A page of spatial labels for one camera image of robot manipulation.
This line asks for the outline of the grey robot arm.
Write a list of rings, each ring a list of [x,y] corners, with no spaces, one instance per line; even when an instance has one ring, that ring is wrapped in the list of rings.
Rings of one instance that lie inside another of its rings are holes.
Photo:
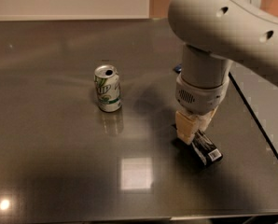
[[[278,87],[278,18],[261,0],[171,0],[168,22],[184,42],[176,80],[177,137],[190,144],[205,131],[239,63]]]

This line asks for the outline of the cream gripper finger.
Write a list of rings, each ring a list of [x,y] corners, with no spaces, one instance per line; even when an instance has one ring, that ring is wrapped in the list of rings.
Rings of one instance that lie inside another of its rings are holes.
[[[211,110],[210,112],[206,113],[205,115],[199,116],[199,129],[203,132],[206,131],[209,124],[212,121],[212,118],[214,117],[215,113],[217,111],[217,108]]]
[[[197,117],[185,111],[177,110],[175,112],[175,125],[177,137],[185,144],[190,145],[198,131]]]

